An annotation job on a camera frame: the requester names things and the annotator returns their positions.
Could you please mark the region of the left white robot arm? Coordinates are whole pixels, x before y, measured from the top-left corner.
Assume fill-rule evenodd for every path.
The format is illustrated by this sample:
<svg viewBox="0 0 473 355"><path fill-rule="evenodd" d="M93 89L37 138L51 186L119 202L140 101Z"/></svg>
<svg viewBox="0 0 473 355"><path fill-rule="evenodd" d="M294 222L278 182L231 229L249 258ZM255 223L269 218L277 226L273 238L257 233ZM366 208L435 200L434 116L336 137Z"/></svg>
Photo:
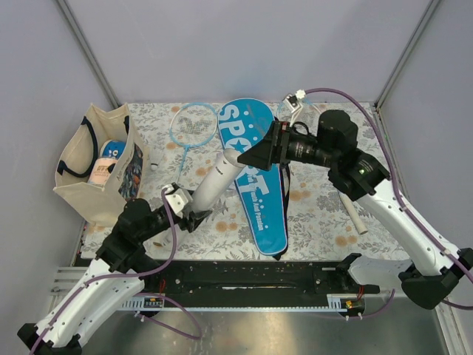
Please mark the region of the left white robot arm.
<svg viewBox="0 0 473 355"><path fill-rule="evenodd" d="M160 272L172 262L149 257L144 242L171 230L193 232L211 214L184 207L173 212L167 199L158 209L137 198L123 208L95 259L60 304L37 323L26 323L18 337L31 354L81 354L95 330L127 300L160 285Z"/></svg>

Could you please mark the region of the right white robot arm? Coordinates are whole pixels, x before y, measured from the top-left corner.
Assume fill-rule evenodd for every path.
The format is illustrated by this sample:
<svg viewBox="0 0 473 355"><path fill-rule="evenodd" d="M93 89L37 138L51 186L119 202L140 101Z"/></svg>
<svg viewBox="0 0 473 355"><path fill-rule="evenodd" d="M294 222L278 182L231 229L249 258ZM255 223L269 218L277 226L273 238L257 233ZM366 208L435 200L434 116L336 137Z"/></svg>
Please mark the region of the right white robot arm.
<svg viewBox="0 0 473 355"><path fill-rule="evenodd" d="M287 121L274 121L265 137L238 157L265 171L297 161L328 169L328 180L374 216L409 255L406 260L377 260L352 253L339 263L337 286L354 292L361 285L401 289L416 305L431 310L472 269L472 249L441 237L402 199L394 177L357 145L357 125L342 110L319 118L316 135L302 134Z"/></svg>

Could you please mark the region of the white shuttlecock tube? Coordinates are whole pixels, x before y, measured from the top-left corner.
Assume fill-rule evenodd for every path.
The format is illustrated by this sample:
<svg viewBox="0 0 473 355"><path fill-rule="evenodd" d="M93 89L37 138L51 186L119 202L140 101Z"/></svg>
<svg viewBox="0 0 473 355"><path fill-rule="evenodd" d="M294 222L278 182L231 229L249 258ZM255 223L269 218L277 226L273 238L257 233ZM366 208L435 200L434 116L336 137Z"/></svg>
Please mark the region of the white shuttlecock tube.
<svg viewBox="0 0 473 355"><path fill-rule="evenodd" d="M200 185L195 190L189 190L193 198L189 211L212 211L214 204L245 167L244 164L237 161L239 155L240 153L232 148L223 150ZM166 250L177 248L183 239L190 235L188 231L182 231L179 227L175 227L175 229L175 236L170 231L160 235L159 243Z"/></svg>

